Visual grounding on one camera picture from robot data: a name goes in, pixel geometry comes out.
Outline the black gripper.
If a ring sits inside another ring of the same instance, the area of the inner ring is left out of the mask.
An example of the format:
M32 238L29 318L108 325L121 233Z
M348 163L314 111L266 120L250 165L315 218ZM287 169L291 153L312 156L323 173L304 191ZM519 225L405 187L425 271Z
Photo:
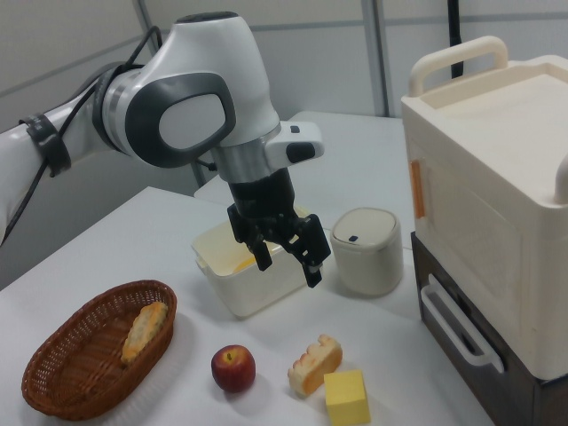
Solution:
M330 256L320 219L299 217L294 210L295 191L287 170L277 170L254 182L230 183L233 205L227 209L234 239L244 243L260 271L272 265L264 235L253 219L278 218L279 244L302 266L306 284L315 288L322 280L323 262Z

